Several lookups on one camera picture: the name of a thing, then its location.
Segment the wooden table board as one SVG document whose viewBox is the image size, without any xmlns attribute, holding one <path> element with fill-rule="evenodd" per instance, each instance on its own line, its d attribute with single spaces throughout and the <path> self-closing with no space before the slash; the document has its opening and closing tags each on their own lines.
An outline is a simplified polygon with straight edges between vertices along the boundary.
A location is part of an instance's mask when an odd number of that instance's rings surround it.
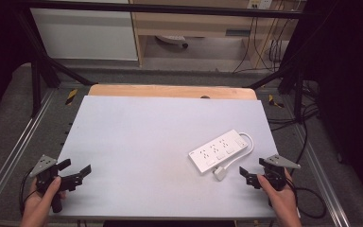
<svg viewBox="0 0 363 227">
<path fill-rule="evenodd" d="M 189 97 L 211 99 L 246 99 L 256 100 L 252 89 L 208 86 L 173 86 L 173 85 L 136 85 L 136 84 L 96 84 L 89 96 L 144 96 L 144 97 Z"/>
</svg>

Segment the white wall outlet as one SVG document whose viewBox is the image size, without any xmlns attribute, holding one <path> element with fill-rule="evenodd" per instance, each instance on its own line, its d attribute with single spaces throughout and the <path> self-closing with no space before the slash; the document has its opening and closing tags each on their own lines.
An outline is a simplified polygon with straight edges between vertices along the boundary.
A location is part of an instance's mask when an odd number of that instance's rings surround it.
<svg viewBox="0 0 363 227">
<path fill-rule="evenodd" d="M 249 9 L 269 9 L 272 0 L 249 0 Z"/>
</svg>

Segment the wooden desk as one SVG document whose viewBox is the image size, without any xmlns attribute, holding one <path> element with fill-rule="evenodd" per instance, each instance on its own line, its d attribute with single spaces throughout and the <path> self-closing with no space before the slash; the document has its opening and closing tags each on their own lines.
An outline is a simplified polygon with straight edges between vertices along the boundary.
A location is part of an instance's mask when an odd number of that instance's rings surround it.
<svg viewBox="0 0 363 227">
<path fill-rule="evenodd" d="M 129 0 L 132 4 L 249 9 L 249 0 Z M 272 0 L 268 10 L 292 11 L 294 0 Z M 297 21 L 277 18 L 244 18 L 209 15 L 138 13 L 131 15 L 135 34 L 143 36 L 231 37 L 248 48 L 251 65 L 265 65 L 272 43 L 288 43 Z"/>
</svg>

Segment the white cabinet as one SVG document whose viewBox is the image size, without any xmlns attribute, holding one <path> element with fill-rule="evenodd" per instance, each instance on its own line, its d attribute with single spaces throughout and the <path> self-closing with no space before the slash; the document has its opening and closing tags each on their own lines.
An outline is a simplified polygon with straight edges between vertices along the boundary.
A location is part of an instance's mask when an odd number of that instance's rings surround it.
<svg viewBox="0 0 363 227">
<path fill-rule="evenodd" d="M 138 59 L 129 12 L 31 9 L 31 13 L 51 58 Z"/>
</svg>

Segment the aluminium rail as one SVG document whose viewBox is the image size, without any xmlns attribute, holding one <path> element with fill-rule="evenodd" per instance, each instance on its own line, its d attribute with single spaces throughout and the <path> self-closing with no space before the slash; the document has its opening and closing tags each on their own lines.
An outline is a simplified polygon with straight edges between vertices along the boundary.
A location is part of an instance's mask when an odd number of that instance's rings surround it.
<svg viewBox="0 0 363 227">
<path fill-rule="evenodd" d="M 315 182 L 317 183 L 320 193 L 325 201 L 332 221 L 336 227 L 350 227 L 350 221 L 348 220 L 346 213 L 337 198 L 334 187 L 329 181 L 329 178 L 323 169 L 309 138 L 306 137 L 304 126 L 302 124 L 297 124 L 294 126 L 294 129 L 304 146 L 303 155 L 306 158 L 309 168 L 315 178 Z"/>
<path fill-rule="evenodd" d="M 52 96 L 55 94 L 55 89 L 48 89 L 45 93 L 42 101 L 42 107 L 37 111 L 36 115 L 31 117 L 23 129 L 21 135 L 18 137 L 16 144 L 11 148 L 10 154 L 0 168 L 0 195 L 7 184 L 14 168 L 17 166 L 18 162 L 33 136 L 34 131 L 38 128 L 43 116 L 48 109 Z"/>
</svg>

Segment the black metal frame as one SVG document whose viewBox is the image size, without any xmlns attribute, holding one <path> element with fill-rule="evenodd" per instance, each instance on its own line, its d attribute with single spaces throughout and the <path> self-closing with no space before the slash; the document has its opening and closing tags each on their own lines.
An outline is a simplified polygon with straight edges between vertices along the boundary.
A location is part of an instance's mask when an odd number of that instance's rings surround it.
<svg viewBox="0 0 363 227">
<path fill-rule="evenodd" d="M 37 67 L 37 62 L 42 69 L 32 73 L 33 78 L 33 95 L 35 114 L 40 104 L 37 100 L 40 97 L 36 95 L 39 90 L 39 79 L 43 77 L 49 87 L 59 87 L 59 80 L 55 69 L 64 73 L 75 81 L 91 86 L 95 85 L 90 81 L 66 68 L 64 65 L 53 60 L 46 53 L 43 42 L 38 39 L 39 32 L 31 27 L 31 22 L 25 17 L 25 12 L 29 9 L 69 9 L 84 11 L 114 11 L 114 12 L 138 12 L 138 13 L 156 13 L 156 14 L 186 14 L 186 15 L 209 15 L 209 16 L 226 16 L 226 17 L 251 17 L 251 18 L 277 18 L 277 19 L 312 19 L 316 14 L 311 12 L 293 12 L 267 9 L 232 9 L 232 8 L 214 8 L 214 7 L 192 7 L 192 6 L 171 6 L 171 5 L 152 5 L 152 4 L 123 4 L 123 3 L 98 3 L 98 2 L 78 2 L 78 1 L 51 1 L 51 0 L 13 0 L 11 2 L 13 16 L 18 21 L 19 27 L 26 35 L 28 46 L 31 48 L 30 53 L 34 58 L 32 66 Z"/>
</svg>

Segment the small white background power strip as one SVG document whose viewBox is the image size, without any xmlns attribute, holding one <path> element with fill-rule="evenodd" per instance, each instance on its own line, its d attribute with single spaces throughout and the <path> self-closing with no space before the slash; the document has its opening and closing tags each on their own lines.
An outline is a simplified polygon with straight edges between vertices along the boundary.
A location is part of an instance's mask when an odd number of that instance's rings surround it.
<svg viewBox="0 0 363 227">
<path fill-rule="evenodd" d="M 183 48 L 188 47 L 188 43 L 183 36 L 157 36 L 157 39 L 168 44 L 181 45 Z"/>
</svg>

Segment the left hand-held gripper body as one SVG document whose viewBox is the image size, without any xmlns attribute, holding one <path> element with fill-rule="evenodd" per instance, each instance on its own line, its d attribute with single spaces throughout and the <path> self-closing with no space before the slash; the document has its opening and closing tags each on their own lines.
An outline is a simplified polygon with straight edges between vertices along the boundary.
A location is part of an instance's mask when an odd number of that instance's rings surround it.
<svg viewBox="0 0 363 227">
<path fill-rule="evenodd" d="M 49 156 L 43 155 L 37 164 L 32 168 L 29 177 L 37 178 L 37 191 L 45 193 L 49 185 L 59 176 L 57 164 L 59 162 Z M 59 192 L 74 191 L 77 186 L 82 185 L 82 181 L 77 180 L 78 173 L 61 178 Z"/>
</svg>

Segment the person's left hand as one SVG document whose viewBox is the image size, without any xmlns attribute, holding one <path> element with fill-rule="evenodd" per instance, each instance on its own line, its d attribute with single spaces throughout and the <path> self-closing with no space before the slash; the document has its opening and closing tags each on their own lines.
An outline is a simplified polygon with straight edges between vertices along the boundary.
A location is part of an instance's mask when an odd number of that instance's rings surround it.
<svg viewBox="0 0 363 227">
<path fill-rule="evenodd" d="M 59 195 L 62 200 L 66 198 L 66 193 L 59 191 L 61 177 L 56 177 L 43 195 L 38 193 L 36 182 L 37 180 L 34 179 L 31 183 L 20 227 L 47 227 L 53 198 L 56 195 Z"/>
</svg>

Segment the white plug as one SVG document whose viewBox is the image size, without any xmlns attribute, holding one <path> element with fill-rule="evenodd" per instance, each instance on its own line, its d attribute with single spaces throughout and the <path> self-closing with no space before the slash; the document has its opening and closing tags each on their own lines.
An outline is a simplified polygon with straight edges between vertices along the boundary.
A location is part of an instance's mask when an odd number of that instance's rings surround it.
<svg viewBox="0 0 363 227">
<path fill-rule="evenodd" d="M 222 181 L 225 176 L 227 174 L 227 169 L 225 167 L 218 167 L 215 171 L 214 171 L 214 176 L 218 181 Z"/>
</svg>

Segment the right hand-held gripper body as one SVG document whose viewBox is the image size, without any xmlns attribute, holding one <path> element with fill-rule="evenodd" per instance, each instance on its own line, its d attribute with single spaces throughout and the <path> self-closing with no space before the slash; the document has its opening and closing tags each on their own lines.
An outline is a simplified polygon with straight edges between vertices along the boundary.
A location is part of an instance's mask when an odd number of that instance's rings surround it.
<svg viewBox="0 0 363 227">
<path fill-rule="evenodd" d="M 265 159 L 266 167 L 264 167 L 264 177 L 268 180 L 271 186 L 281 191 L 286 185 L 292 186 L 293 183 L 285 175 L 285 168 L 296 168 L 300 169 L 301 166 L 293 163 L 292 161 L 282 157 L 278 154 L 272 155 Z"/>
</svg>

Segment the person's right hand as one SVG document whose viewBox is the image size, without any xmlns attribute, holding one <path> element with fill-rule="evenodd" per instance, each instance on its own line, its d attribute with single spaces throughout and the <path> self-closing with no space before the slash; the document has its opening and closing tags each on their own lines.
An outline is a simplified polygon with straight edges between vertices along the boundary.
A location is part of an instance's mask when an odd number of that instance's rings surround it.
<svg viewBox="0 0 363 227">
<path fill-rule="evenodd" d="M 299 218 L 293 190 L 286 185 L 283 190 L 277 191 L 272 187 L 270 182 L 260 174 L 257 175 L 257 179 L 270 199 L 279 227 L 303 227 Z"/>
</svg>

